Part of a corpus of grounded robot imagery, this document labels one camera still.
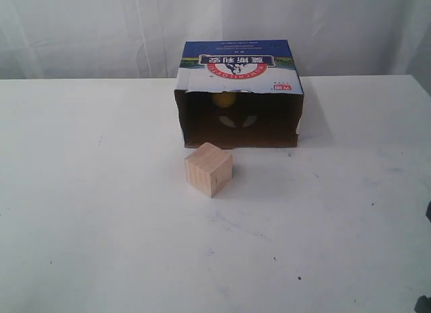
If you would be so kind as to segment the dark robot arm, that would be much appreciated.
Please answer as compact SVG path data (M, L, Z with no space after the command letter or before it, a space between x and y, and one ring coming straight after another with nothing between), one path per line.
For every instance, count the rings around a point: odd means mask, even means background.
M431 208L431 203L428 203L427 210L426 210L426 218L428 219L428 221L431 221L430 208ZM413 310L416 313L430 313L431 312L430 297L426 297L425 295L420 296Z

